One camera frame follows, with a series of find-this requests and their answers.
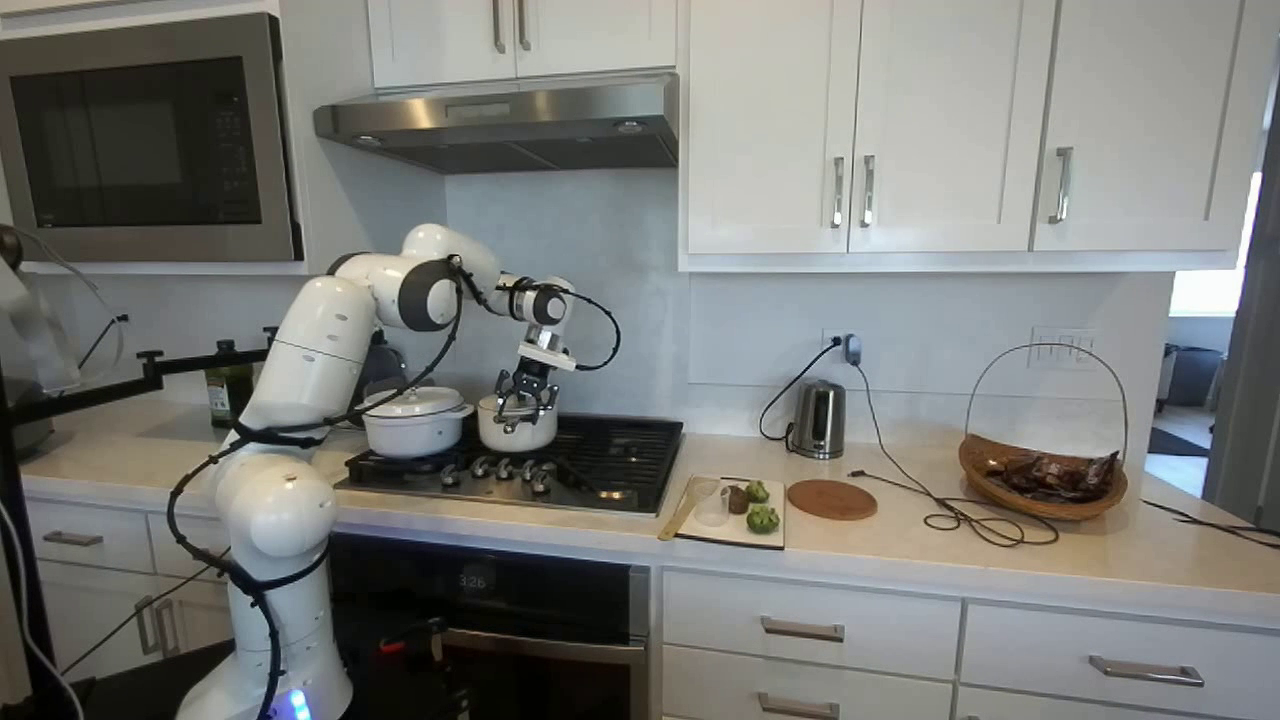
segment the oven handle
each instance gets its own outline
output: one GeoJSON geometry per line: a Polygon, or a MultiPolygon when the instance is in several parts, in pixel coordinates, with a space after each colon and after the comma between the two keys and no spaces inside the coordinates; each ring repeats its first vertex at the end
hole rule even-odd
{"type": "Polygon", "coordinates": [[[447,630],[442,650],[566,660],[566,663],[644,663],[644,643],[575,643],[575,642],[509,637],[509,634],[477,634],[477,630],[447,630]]]}

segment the wire basket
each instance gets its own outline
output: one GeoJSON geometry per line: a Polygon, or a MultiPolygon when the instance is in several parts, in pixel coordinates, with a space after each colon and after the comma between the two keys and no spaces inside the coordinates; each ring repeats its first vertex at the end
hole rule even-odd
{"type": "Polygon", "coordinates": [[[1109,362],[1100,362],[1089,349],[1075,345],[1051,345],[1051,349],[1072,349],[1089,362],[1095,362],[1121,395],[1121,449],[1109,457],[1066,457],[1066,451],[1038,451],[1038,449],[1019,449],[1003,444],[981,434],[968,434],[971,423],[971,401],[981,395],[981,384],[986,373],[1019,351],[1032,351],[1044,345],[1017,345],[999,351],[971,384],[968,405],[963,405],[963,441],[959,441],[959,468],[963,468],[963,490],[985,496],[986,503],[1038,515],[1038,520],[1095,520],[1109,510],[1116,510],[1128,494],[1128,473],[1124,473],[1124,449],[1128,449],[1128,393],[1109,362]]]}

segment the white pot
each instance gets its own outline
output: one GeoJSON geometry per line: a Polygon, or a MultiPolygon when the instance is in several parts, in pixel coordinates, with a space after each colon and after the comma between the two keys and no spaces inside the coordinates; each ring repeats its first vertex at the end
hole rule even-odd
{"type": "Polygon", "coordinates": [[[463,438],[472,405],[457,389],[418,384],[382,401],[371,395],[364,414],[364,438],[376,457],[436,457],[463,438]]]}
{"type": "Polygon", "coordinates": [[[557,441],[560,430],[560,414],[543,410],[539,415],[525,415],[517,422],[497,422],[501,395],[478,395],[478,444],[491,451],[534,451],[546,449],[557,441]]]}

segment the backsplash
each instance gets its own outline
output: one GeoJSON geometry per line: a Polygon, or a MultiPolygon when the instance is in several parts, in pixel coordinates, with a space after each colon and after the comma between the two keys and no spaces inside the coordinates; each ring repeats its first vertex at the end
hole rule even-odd
{"type": "MultiPolygon", "coordinates": [[[[672,172],[539,172],[447,178],[436,192],[376,209],[371,241],[389,248],[418,220],[442,220],[484,241],[513,274],[563,278],[623,326],[623,351],[594,375],[557,375],[566,414],[683,415],[704,434],[755,434],[762,401],[833,334],[861,334],[863,373],[888,444],[944,441],[963,430],[981,369],[1032,337],[1066,337],[1100,351],[1128,389],[1133,457],[1149,434],[1165,345],[1166,278],[680,278],[672,172]]],[[[65,311],[76,349],[95,337],[103,310],[81,280],[37,280],[65,311]]],[[[123,369],[136,349],[213,351],[214,337],[252,345],[278,326],[301,280],[109,280],[109,310],[130,318],[123,369]]],[[[438,337],[392,334],[418,369],[438,337]]],[[[519,326],[463,311],[442,384],[466,395],[517,366],[519,326]]],[[[607,326],[575,303],[566,349],[607,351],[607,326]]],[[[852,369],[822,362],[813,375],[847,384],[847,438],[872,441],[852,369]]],[[[1079,357],[1019,351],[995,366],[971,405],[971,430],[1009,441],[1121,444],[1112,381],[1079,357]]]]}

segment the gas burner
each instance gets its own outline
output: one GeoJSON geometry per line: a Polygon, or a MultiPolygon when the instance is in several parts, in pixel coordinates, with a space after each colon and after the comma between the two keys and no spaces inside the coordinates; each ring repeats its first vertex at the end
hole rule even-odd
{"type": "Polygon", "coordinates": [[[466,430],[457,449],[436,457],[352,457],[344,483],[489,503],[656,512],[674,451],[674,422],[560,415],[557,441],[539,451],[489,451],[466,430]]]}

